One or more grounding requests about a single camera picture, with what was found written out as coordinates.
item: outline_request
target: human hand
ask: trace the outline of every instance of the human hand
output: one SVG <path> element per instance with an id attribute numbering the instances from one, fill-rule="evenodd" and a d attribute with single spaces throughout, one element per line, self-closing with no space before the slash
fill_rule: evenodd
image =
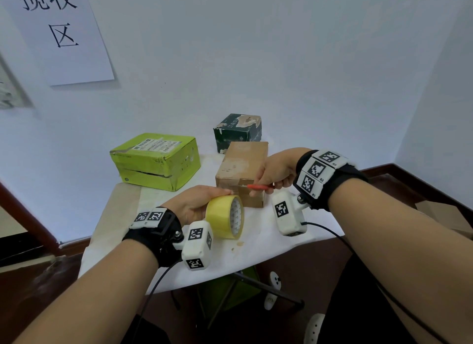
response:
<path id="1" fill-rule="evenodd" d="M 310 149 L 296 147 L 284 150 L 269 156 L 261 165 L 254 178 L 255 185 L 271 185 L 278 190 L 282 187 L 290 187 L 296 177 L 296 165 L 299 159 Z M 251 191 L 250 196 L 255 197 L 260 191 Z M 274 192 L 273 188 L 265 191 L 267 194 Z"/>
<path id="2" fill-rule="evenodd" d="M 179 218 L 181 226 L 185 226 L 205 218 L 207 204 L 212 198 L 229 194 L 232 194 L 231 190 L 199 185 L 171 198 L 162 207 L 173 211 L 177 218 Z"/>

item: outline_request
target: red handle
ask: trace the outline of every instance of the red handle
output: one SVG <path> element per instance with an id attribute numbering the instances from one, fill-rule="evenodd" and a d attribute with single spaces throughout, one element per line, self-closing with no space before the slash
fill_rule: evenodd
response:
<path id="1" fill-rule="evenodd" d="M 250 190 L 255 190 L 255 191 L 266 191 L 269 190 L 270 188 L 274 188 L 273 185 L 246 185 Z"/>

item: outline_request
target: person's right arm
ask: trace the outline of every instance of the person's right arm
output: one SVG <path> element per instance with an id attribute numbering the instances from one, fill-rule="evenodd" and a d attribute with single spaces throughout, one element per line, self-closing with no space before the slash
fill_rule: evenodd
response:
<path id="1" fill-rule="evenodd" d="M 288 187 L 281 174 L 294 173 L 306 151 L 270 156 L 256 183 Z M 400 303 L 452 344 L 472 341 L 471 240 L 358 179 L 341 184 L 328 205 L 357 255 Z M 437 343 L 392 306 L 417 342 Z"/>

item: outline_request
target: white paper sign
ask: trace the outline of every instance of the white paper sign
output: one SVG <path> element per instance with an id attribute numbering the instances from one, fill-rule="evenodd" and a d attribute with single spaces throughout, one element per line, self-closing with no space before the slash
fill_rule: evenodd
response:
<path id="1" fill-rule="evenodd" d="M 43 68 L 49 85 L 114 79 L 88 0 L 2 3 Z"/>

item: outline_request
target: person's left hand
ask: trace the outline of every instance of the person's left hand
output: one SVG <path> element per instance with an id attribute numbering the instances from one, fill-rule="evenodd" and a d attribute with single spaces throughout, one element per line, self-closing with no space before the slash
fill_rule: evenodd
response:
<path id="1" fill-rule="evenodd" d="M 171 198 L 162 207 L 174 212 L 181 226 L 201 221 L 205 218 L 205 209 L 212 198 L 232 194 L 231 190 L 211 186 L 195 186 Z"/>

